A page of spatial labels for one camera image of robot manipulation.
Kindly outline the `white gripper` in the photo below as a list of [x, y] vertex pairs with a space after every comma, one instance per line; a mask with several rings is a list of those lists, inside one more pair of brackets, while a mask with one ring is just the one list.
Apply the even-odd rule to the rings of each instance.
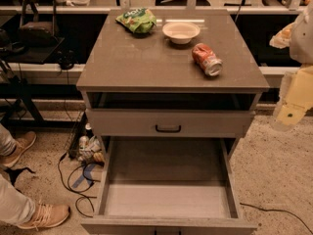
[[278, 131], [292, 130], [313, 107], [313, 66], [302, 65], [291, 76], [291, 85], [284, 103], [274, 109], [271, 126]]

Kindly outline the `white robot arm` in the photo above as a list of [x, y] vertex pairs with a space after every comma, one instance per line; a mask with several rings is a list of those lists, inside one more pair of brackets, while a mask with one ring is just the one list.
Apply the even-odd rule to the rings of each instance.
[[313, 108], [313, 3], [273, 36], [270, 45], [289, 47], [290, 57], [300, 63], [298, 71], [287, 71], [282, 78], [279, 102], [273, 112], [272, 127], [288, 131]]

